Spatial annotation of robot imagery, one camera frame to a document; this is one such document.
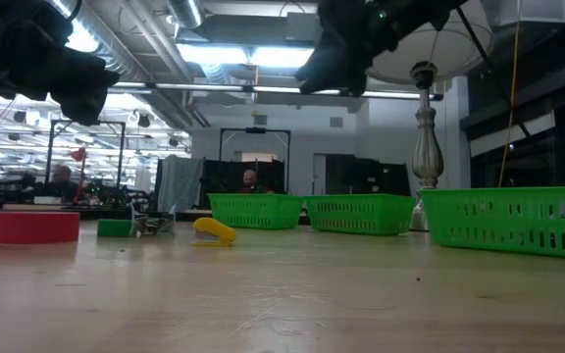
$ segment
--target desk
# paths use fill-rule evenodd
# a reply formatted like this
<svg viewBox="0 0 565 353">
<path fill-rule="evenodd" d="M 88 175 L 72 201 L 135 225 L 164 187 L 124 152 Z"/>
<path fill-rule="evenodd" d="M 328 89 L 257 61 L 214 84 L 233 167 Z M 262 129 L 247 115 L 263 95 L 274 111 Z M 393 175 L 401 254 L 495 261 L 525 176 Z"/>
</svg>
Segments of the desk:
<svg viewBox="0 0 565 353">
<path fill-rule="evenodd" d="M 0 247 L 0 352 L 565 353 L 565 259 L 241 229 Z"/>
</svg>

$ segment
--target silver lamp stand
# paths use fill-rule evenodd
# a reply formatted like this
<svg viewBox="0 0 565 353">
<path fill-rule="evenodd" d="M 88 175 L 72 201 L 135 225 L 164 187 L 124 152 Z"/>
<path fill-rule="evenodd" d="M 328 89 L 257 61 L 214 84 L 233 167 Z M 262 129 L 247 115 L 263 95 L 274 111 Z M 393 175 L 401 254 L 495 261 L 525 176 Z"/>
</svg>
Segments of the silver lamp stand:
<svg viewBox="0 0 565 353">
<path fill-rule="evenodd" d="M 429 62 L 416 64 L 411 70 L 411 77 L 416 81 L 420 92 L 420 108 L 416 112 L 418 119 L 418 142 L 413 155 L 413 174 L 420 180 L 420 190 L 437 188 L 437 178 L 443 173 L 443 157 L 437 143 L 435 132 L 436 110 L 431 107 L 429 89 L 437 73 L 435 65 Z M 427 215 L 420 192 L 418 204 L 411 217 L 412 230 L 429 231 Z"/>
</svg>

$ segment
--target metal frame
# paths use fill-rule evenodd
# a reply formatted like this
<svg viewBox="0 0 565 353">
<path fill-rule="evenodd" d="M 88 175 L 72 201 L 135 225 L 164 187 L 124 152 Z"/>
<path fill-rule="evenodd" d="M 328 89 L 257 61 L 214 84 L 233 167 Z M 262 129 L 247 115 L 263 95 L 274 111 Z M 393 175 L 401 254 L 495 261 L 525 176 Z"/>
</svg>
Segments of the metal frame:
<svg viewBox="0 0 565 353">
<path fill-rule="evenodd" d="M 219 161 L 222 161 L 222 152 L 224 151 L 224 132 L 226 131 L 243 131 L 245 133 L 251 134 L 265 134 L 267 132 L 280 132 L 286 133 L 287 136 L 287 145 L 286 145 L 286 161 L 284 161 L 284 165 L 286 166 L 286 187 L 285 191 L 289 193 L 289 170 L 291 169 L 291 130 L 285 129 L 267 129 L 267 128 L 258 128 L 257 130 L 248 128 L 221 128 L 220 129 L 220 152 L 219 152 Z"/>
<path fill-rule="evenodd" d="M 60 131 L 58 133 L 55 132 L 56 125 L 64 123 L 66 126 L 69 126 L 73 123 L 73 121 L 69 120 L 53 120 L 51 121 L 51 127 L 49 129 L 49 146 L 47 148 L 47 165 L 45 166 L 45 185 L 49 183 L 49 177 L 51 172 L 51 156 L 53 153 L 54 148 L 54 138 L 58 137 Z M 118 125 L 122 127 L 122 134 L 121 134 L 121 141 L 119 145 L 119 165 L 117 166 L 117 187 L 119 188 L 120 184 L 122 183 L 122 166 L 124 161 L 124 144 L 126 141 L 126 123 L 124 122 L 98 122 L 100 125 Z"/>
</svg>

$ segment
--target lampshade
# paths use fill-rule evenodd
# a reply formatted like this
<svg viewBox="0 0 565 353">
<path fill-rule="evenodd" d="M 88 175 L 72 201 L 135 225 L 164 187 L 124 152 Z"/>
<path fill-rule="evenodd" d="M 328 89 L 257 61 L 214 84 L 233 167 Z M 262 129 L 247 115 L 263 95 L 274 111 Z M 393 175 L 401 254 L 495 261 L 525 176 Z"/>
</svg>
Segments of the lampshade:
<svg viewBox="0 0 565 353">
<path fill-rule="evenodd" d="M 481 1 L 470 0 L 461 9 L 489 53 L 492 33 Z M 377 56 L 368 75 L 388 82 L 410 84 L 414 83 L 410 76 L 413 66 L 431 62 L 437 67 L 436 80 L 442 80 L 467 73 L 482 59 L 457 11 L 452 11 L 442 31 L 437 32 L 430 24 L 421 26 L 400 41 L 394 52 L 385 51 Z"/>
</svg>

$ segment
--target yellow cable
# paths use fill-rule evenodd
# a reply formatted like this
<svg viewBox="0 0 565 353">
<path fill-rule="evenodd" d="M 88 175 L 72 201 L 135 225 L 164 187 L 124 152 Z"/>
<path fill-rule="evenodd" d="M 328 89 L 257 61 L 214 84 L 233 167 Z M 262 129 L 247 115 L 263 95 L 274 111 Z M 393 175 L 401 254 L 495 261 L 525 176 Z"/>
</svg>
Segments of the yellow cable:
<svg viewBox="0 0 565 353">
<path fill-rule="evenodd" d="M 509 126 L 507 127 L 507 142 L 505 143 L 505 151 L 502 154 L 502 163 L 500 165 L 500 178 L 498 179 L 498 187 L 502 186 L 502 177 L 505 174 L 505 164 L 507 163 L 507 154 L 509 153 L 509 143 L 511 140 L 511 127 L 514 124 L 514 106 L 516 101 L 516 78 L 518 73 L 518 46 L 520 44 L 520 17 L 522 16 L 522 0 L 518 5 L 518 21 L 516 22 L 516 33 L 514 35 L 514 69 L 511 77 L 511 97 L 509 107 Z"/>
</svg>

